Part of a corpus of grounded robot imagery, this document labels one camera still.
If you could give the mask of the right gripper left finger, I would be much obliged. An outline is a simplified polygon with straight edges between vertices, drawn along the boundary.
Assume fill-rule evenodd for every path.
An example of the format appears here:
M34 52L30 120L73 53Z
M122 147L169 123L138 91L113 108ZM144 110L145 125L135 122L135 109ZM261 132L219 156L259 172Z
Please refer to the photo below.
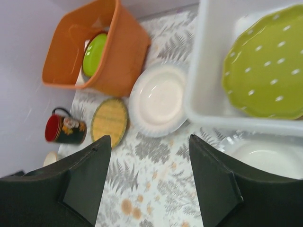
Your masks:
M93 227L111 158L104 136L27 174L0 179L2 227Z

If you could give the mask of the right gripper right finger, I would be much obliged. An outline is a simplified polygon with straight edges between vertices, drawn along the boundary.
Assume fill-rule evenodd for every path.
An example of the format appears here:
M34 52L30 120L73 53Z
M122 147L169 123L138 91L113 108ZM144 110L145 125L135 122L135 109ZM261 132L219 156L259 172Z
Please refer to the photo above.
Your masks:
M196 135L189 155L205 227L302 226L302 180L251 167Z

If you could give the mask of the green dotted scalloped plate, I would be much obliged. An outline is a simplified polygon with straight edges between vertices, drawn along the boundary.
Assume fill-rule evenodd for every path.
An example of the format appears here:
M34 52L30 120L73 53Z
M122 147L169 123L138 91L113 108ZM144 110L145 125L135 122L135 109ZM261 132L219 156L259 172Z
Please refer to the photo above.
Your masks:
M302 117L302 4L268 14L239 35L223 62L222 87L248 116Z

